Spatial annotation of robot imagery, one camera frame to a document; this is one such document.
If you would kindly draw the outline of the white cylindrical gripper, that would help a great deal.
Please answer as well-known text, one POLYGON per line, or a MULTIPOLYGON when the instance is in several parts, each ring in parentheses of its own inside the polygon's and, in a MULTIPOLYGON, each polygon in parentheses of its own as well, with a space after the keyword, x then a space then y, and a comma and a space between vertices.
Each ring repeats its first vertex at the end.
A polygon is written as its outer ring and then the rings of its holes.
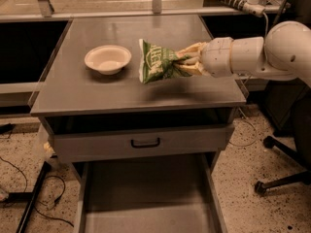
POLYGON ((195 43, 176 52, 179 58, 190 58, 178 61, 176 67, 196 76, 229 77, 232 75, 230 69, 232 43, 233 39, 230 37, 215 38, 208 44, 206 42, 195 43))

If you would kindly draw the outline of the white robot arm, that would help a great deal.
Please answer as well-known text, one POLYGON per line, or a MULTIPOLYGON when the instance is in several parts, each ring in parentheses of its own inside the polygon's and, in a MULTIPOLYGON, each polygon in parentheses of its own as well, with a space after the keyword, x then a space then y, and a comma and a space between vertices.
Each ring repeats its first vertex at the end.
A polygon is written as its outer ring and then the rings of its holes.
POLYGON ((301 79, 311 86, 311 29, 297 21, 281 22, 265 37, 215 38, 178 52, 178 69, 191 74, 230 77, 249 75, 264 80, 301 79))

